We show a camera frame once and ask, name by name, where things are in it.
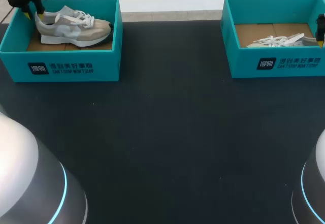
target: cable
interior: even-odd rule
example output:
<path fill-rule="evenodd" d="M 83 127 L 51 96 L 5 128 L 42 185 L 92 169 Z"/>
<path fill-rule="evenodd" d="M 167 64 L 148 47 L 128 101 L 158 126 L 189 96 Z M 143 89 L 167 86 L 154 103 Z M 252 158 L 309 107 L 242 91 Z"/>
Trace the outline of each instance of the cable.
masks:
<path fill-rule="evenodd" d="M 9 16 L 9 14 L 12 12 L 13 9 L 14 8 L 12 7 L 11 10 L 6 14 L 6 16 L 1 20 L 0 24 L 2 24 L 5 21 L 5 19 Z"/>

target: shoe box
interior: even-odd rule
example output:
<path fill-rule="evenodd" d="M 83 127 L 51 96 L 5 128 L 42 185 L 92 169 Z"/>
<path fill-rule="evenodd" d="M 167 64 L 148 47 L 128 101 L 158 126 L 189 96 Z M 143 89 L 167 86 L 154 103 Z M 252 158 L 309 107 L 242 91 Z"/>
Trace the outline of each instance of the shoe box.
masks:
<path fill-rule="evenodd" d="M 40 42 L 34 20 L 17 10 L 0 45 L 0 58 L 14 82 L 118 81 L 123 24 L 118 0 L 46 0 L 48 12 L 63 6 L 114 25 L 113 41 L 90 48 Z"/>
<path fill-rule="evenodd" d="M 221 31 L 232 77 L 324 76 L 325 48 L 246 48 L 268 36 L 312 38 L 322 13 L 324 0 L 224 0 Z"/>

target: white floor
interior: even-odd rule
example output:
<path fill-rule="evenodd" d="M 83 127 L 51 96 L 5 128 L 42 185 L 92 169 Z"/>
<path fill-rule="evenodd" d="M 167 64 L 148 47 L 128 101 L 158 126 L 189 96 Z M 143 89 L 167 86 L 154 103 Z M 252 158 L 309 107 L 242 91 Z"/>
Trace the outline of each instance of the white floor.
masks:
<path fill-rule="evenodd" d="M 224 0 L 120 0 L 121 12 L 222 10 Z"/>

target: brown cardboard insert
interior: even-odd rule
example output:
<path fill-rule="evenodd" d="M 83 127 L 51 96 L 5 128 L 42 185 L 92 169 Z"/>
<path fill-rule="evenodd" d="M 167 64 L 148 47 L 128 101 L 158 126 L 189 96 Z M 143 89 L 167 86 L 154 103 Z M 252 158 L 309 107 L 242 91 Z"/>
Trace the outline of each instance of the brown cardboard insert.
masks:
<path fill-rule="evenodd" d="M 267 36 L 289 37 L 304 33 L 306 37 L 314 38 L 307 23 L 236 24 L 236 32 L 241 47 Z"/>
<path fill-rule="evenodd" d="M 68 50 L 111 50 L 112 42 L 100 44 L 94 47 L 80 48 L 73 44 L 60 44 L 60 45 L 46 45 L 40 41 L 39 33 L 35 29 L 32 38 L 29 42 L 27 51 L 68 51 Z"/>

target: white shoelace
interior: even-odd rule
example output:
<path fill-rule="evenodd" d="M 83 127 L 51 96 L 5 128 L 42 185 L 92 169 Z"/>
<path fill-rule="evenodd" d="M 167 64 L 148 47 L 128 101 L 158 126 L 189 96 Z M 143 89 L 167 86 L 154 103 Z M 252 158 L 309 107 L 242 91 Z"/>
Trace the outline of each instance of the white shoelace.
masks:
<path fill-rule="evenodd" d="M 269 47 L 287 47 L 290 46 L 290 44 L 293 44 L 294 42 L 298 41 L 301 39 L 305 34 L 298 34 L 294 37 L 285 37 L 285 36 L 279 36 L 279 37 L 273 37 L 273 36 L 268 36 L 265 39 L 260 39 L 254 41 L 254 43 L 260 43 L 263 45 L 268 45 Z"/>
<path fill-rule="evenodd" d="M 80 22 L 72 22 L 72 25 L 79 25 L 82 24 L 85 28 L 92 28 L 95 17 L 90 16 L 89 14 L 86 14 L 82 11 L 75 11 L 75 14 L 78 15 L 76 19 L 80 20 Z"/>

